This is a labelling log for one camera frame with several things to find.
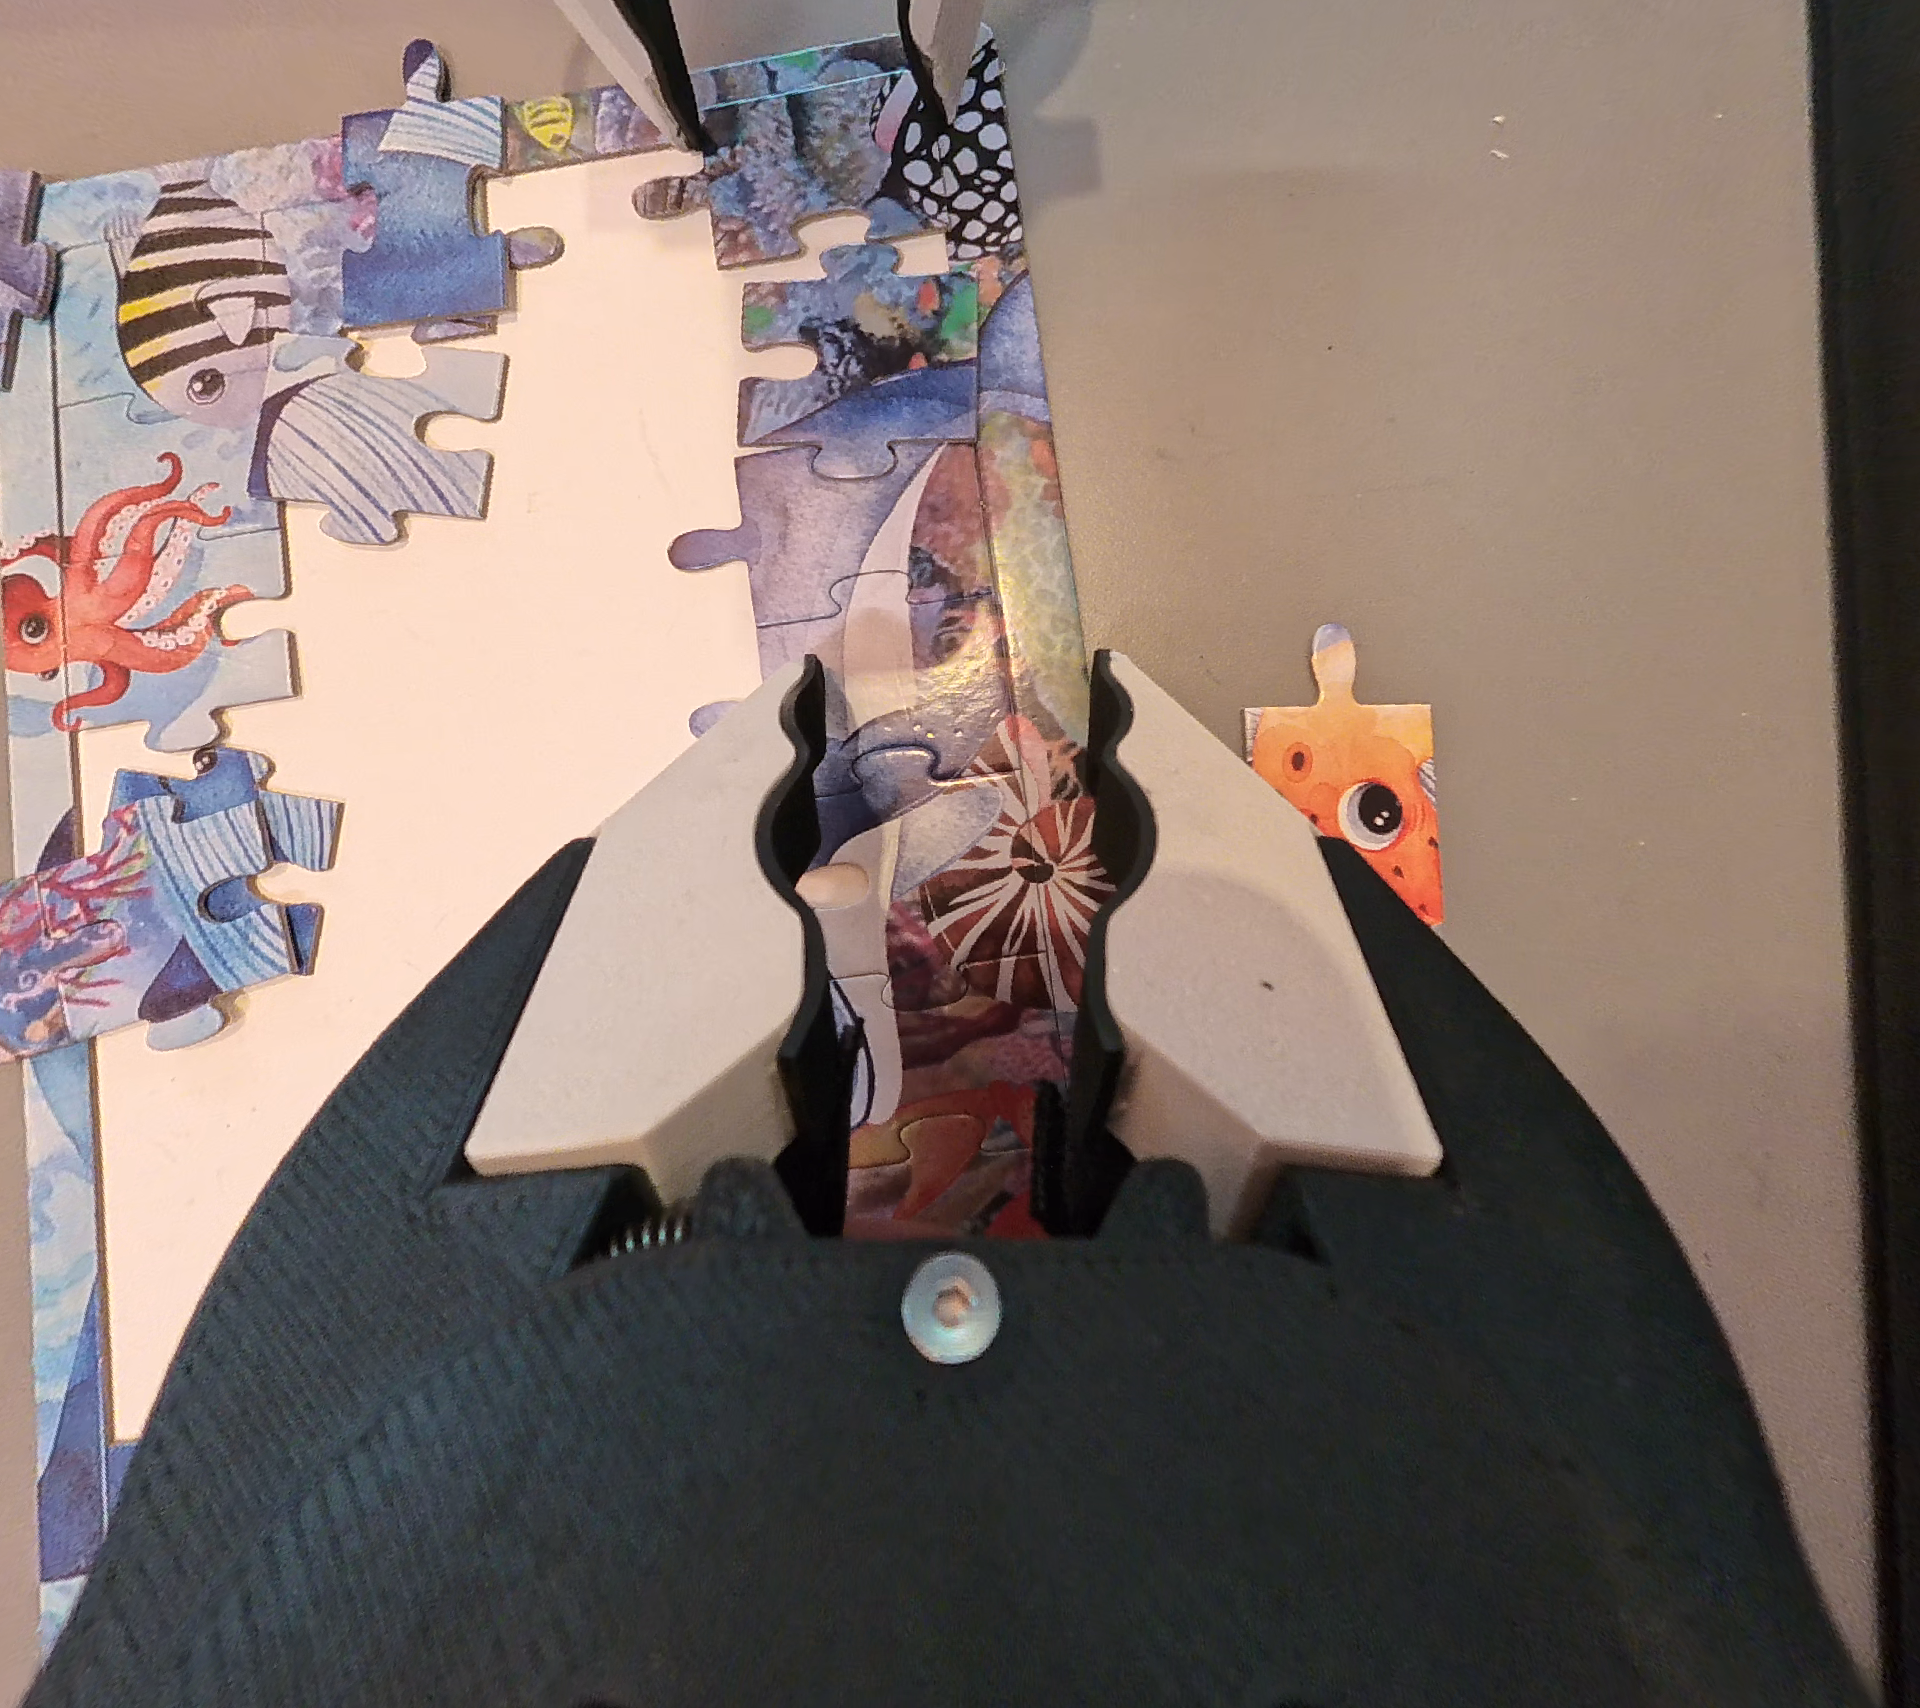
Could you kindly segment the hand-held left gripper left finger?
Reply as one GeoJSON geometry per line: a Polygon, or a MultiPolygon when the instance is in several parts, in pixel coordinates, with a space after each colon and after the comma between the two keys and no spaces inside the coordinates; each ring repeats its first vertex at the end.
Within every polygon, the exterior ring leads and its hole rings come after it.
{"type": "Polygon", "coordinates": [[[798,893],[820,848],[824,713],[816,658],[779,669],[603,824],[472,1169],[624,1164],[681,1205],[716,1162],[754,1158],[813,1235],[842,1232],[852,1067],[798,893]]]}

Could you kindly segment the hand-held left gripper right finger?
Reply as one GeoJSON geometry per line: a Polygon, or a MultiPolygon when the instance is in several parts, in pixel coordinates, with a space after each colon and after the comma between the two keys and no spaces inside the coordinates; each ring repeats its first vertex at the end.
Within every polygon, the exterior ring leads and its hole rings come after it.
{"type": "Polygon", "coordinates": [[[1114,885],[1087,939],[1033,1213],[1092,1235],[1134,1162],[1179,1160],[1213,1235],[1295,1167],[1429,1177],[1443,1145],[1318,839],[1128,656],[1092,658],[1085,778],[1114,885]]]}

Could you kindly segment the orange print puzzle piece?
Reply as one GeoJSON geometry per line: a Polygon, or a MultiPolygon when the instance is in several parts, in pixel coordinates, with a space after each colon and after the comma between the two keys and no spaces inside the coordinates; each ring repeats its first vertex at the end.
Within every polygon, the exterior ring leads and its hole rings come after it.
{"type": "Polygon", "coordinates": [[[1429,704],[1357,699],[1357,647],[1338,622],[1310,645],[1318,697],[1309,708],[1247,708],[1245,752],[1255,773],[1350,842],[1429,926],[1445,921],[1435,730],[1429,704]]]}

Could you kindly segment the sea print puzzle board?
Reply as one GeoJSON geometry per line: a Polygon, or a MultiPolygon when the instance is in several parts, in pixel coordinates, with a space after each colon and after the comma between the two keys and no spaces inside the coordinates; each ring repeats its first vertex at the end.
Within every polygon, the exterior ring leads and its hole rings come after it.
{"type": "MultiPolygon", "coordinates": [[[[982,40],[950,130],[919,102],[899,42],[852,40],[705,70],[700,115],[890,76],[870,129],[880,193],[924,232],[876,239],[862,212],[798,225],[802,254],[723,269],[706,211],[652,220],[635,193],[674,170],[669,138],[621,88],[503,101],[503,169],[474,180],[474,222],[549,228],[562,254],[509,272],[486,333],[344,325],[359,372],[413,379],[430,348],[506,359],[493,423],[418,423],[432,449],[493,461],[480,521],[400,514],[391,545],[283,514],[286,590],[227,615],[230,641],[283,631],[291,699],[219,713],[191,752],[138,722],[21,739],[6,722],[12,846],[4,885],[104,845],[123,771],[189,778],[207,751],[269,763],[267,785],[338,803],[324,870],[253,880],[320,911],[310,972],[239,993],[216,1035],[153,1048],[132,1024],[4,1058],[24,1120],[40,1639],[60,1632],[101,1553],[132,1443],[221,1247],[359,1050],[547,850],[588,832],[760,679],[744,563],[685,570],[669,547],[741,522],[737,462],[813,449],[814,473],[876,478],[906,444],[973,444],[915,484],[862,572],[904,568],[919,700],[865,722],[855,752],[919,745],[933,775],[1002,778],[1004,808],[967,856],[892,893],[901,820],[828,863],[865,885],[827,911],[837,976],[889,974],[902,1042],[895,1115],[856,1126],[848,1225],[860,1232],[1031,1237],[1036,1090],[1066,1070],[1092,915],[1108,894],[1076,771],[1089,726],[1085,633],[1055,458],[1036,295],[1002,98],[982,40]],[[823,277],[840,247],[892,247],[902,274],[970,266],[973,376],[890,379],[831,402],[795,443],[741,449],[741,385],[806,376],[804,347],[742,343],[751,280],[823,277]]],[[[207,163],[265,217],[377,198],[342,180],[342,133],[153,165],[46,190],[207,163]]]]}

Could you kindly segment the lavender coral puzzle piece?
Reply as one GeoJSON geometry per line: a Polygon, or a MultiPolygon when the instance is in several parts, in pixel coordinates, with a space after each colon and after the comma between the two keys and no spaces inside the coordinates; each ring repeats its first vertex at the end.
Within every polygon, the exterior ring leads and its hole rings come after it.
{"type": "Polygon", "coordinates": [[[716,146],[703,170],[643,182],[637,214],[709,212],[723,269],[801,257],[798,228],[820,214],[862,212],[878,240],[924,232],[920,214],[880,193],[889,156],[870,117],[892,82],[883,75],[709,108],[703,126],[716,146]]]}

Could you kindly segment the lavender white whale puzzle piece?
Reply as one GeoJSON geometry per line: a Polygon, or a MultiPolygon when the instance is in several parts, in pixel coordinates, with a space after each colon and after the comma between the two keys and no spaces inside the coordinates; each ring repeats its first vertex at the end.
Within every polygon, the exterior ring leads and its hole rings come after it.
{"type": "Polygon", "coordinates": [[[848,739],[885,716],[910,711],[920,695],[915,616],[937,616],[945,598],[934,593],[915,605],[906,568],[862,570],[831,588],[832,613],[760,625],[758,658],[764,679],[804,656],[816,656],[828,677],[828,736],[848,739]]]}

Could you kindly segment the purple white sail puzzle piece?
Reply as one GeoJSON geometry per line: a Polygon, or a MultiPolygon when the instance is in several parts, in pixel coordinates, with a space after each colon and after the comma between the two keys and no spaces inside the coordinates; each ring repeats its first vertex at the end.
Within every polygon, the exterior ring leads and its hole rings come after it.
{"type": "Polygon", "coordinates": [[[814,473],[813,449],[742,455],[735,462],[738,524],[690,528],[669,547],[685,572],[742,563],[758,626],[827,618],[837,613],[835,584],[869,568],[885,521],[915,487],[950,456],[973,470],[973,443],[906,443],[878,476],[814,473]]]}

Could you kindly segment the pale striped whale puzzle piece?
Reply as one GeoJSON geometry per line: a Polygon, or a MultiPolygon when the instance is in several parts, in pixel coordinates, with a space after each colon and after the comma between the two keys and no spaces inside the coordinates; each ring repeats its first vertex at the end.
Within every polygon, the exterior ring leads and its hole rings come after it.
{"type": "Polygon", "coordinates": [[[504,355],[430,347],[422,374],[372,376],[347,338],[284,335],[272,367],[289,381],[260,408],[253,498],[320,504],[324,535],[344,545],[397,545],[403,514],[484,517],[490,456],[429,444],[420,420],[499,420],[504,355]]]}

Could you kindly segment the coral striped edge puzzle piece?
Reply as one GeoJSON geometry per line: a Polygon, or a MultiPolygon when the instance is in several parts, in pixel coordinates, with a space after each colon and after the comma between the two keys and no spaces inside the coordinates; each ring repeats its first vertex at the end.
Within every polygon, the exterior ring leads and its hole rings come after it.
{"type": "Polygon", "coordinates": [[[265,757],[222,748],[189,776],[114,776],[86,918],[108,923],[117,948],[67,991],[79,1035],[145,1024],[153,1048],[189,1046],[221,1033],[239,993],[315,969],[320,909],[269,900],[255,880],[330,868],[342,808],[269,775],[265,757]]]}

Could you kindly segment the mottled lavender yellow fish piece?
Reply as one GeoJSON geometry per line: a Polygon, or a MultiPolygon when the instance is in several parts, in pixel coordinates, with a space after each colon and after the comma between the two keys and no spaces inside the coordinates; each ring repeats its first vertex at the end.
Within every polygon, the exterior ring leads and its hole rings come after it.
{"type": "Polygon", "coordinates": [[[303,202],[262,214],[291,280],[289,333],[338,336],[344,330],[342,260],[367,248],[355,201],[303,202]]]}

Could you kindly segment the blue dark coral puzzle piece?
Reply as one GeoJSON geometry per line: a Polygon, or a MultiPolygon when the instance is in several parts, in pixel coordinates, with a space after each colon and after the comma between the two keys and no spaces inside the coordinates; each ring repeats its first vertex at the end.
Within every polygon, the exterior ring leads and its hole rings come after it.
{"type": "Polygon", "coordinates": [[[804,348],[806,376],[749,376],[738,387],[741,449],[798,443],[828,405],[889,381],[958,367],[973,376],[981,328],[979,274],[970,266],[902,274],[890,244],[855,242],[823,252],[814,280],[749,280],[741,290],[741,341],[751,353],[804,348]]]}

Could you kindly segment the blue red coral puzzle piece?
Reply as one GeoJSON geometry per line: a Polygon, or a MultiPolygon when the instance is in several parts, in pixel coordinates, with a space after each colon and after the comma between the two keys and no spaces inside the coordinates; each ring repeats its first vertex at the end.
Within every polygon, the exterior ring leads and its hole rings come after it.
{"type": "Polygon", "coordinates": [[[126,985],[150,854],[130,808],[104,845],[2,891],[2,1057],[26,1060],[104,1030],[126,985]]]}

